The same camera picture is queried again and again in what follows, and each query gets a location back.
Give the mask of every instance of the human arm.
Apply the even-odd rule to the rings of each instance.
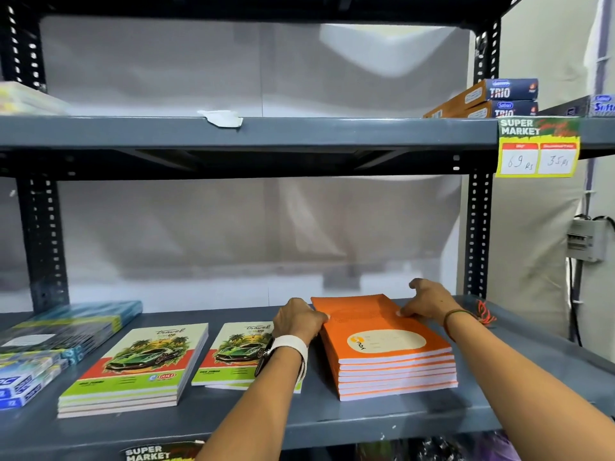
[[[326,321],[326,314],[293,298],[275,316],[274,336],[294,335],[309,346]],[[296,349],[277,348],[196,461],[277,461],[300,367]]]
[[[461,309],[439,283],[414,279],[402,309],[434,318]],[[615,459],[615,424],[561,381],[466,313],[447,319],[451,337],[523,461]]]

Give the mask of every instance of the smartwatch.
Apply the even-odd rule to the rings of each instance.
[[[297,352],[301,355],[301,369],[299,369],[299,376],[297,377],[296,384],[302,381],[306,372],[308,371],[308,347],[303,342],[301,338],[298,338],[294,335],[282,335],[278,338],[271,338],[265,347],[265,352],[258,360],[257,369],[254,371],[254,376],[258,377],[258,374],[261,373],[265,365],[271,359],[273,352],[281,347],[289,347],[296,349]]]

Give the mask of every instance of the metal shelf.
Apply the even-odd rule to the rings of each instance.
[[[519,0],[19,0],[42,14],[279,22],[384,22],[476,29]]]
[[[582,158],[615,153],[615,119],[585,118]],[[0,117],[0,175],[61,180],[492,173],[496,120]]]
[[[475,298],[459,296],[475,310]],[[396,301],[400,305],[405,300]],[[562,380],[606,414],[615,414],[615,364],[562,338],[543,332],[514,314],[489,304],[497,316],[494,333]],[[58,420],[59,395],[128,329],[209,322],[209,349],[223,323],[271,319],[275,307],[144,314],[80,365],[69,368],[25,408],[0,412],[0,455],[7,458],[106,460],[119,450],[152,441],[206,439],[242,392],[187,387],[177,407]],[[440,327],[433,325],[443,335]],[[340,402],[319,340],[310,348],[307,378],[293,397],[284,448],[307,448],[435,433],[500,428],[459,350],[453,344],[459,387],[437,392]],[[33,436],[32,428],[36,427]]]

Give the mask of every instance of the hand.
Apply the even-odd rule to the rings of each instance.
[[[411,317],[419,314],[433,318],[442,325],[447,312],[461,309],[461,306],[453,299],[453,296],[440,283],[428,279],[413,279],[410,287],[416,290],[416,296],[409,300],[400,310],[402,317]]]
[[[273,336],[294,335],[309,346],[328,320],[326,313],[314,310],[303,299],[294,297],[273,318]]]

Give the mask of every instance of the white wristband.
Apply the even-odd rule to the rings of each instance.
[[[271,352],[273,352],[274,349],[281,348],[283,346],[296,349],[301,355],[301,370],[299,371],[299,376],[297,377],[296,382],[296,384],[298,384],[305,378],[306,372],[308,371],[308,347],[301,338],[294,335],[282,335],[274,339]]]

